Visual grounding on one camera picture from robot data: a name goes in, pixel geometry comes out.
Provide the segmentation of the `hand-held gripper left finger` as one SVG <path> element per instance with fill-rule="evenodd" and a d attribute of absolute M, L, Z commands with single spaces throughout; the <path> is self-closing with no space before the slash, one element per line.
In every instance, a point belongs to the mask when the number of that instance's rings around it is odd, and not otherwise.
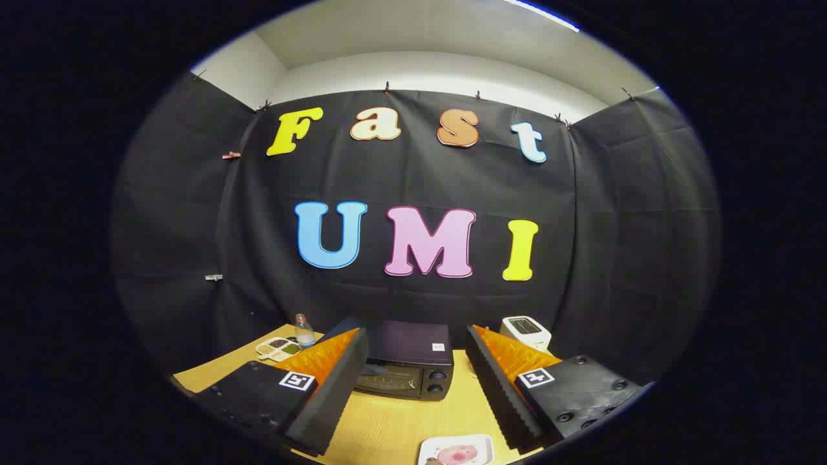
<path fill-rule="evenodd" d="M 349 330 L 281 362 L 250 361 L 194 394 L 213 417 L 264 444 L 325 454 L 368 356 Z"/>

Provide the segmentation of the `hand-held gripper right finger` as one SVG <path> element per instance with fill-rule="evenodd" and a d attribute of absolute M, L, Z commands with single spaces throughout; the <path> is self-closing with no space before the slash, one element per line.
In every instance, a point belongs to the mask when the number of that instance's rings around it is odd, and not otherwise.
<path fill-rule="evenodd" d="M 647 391 L 588 355 L 561 360 L 469 325 L 466 355 L 509 448 L 529 452 L 579 438 Z"/>

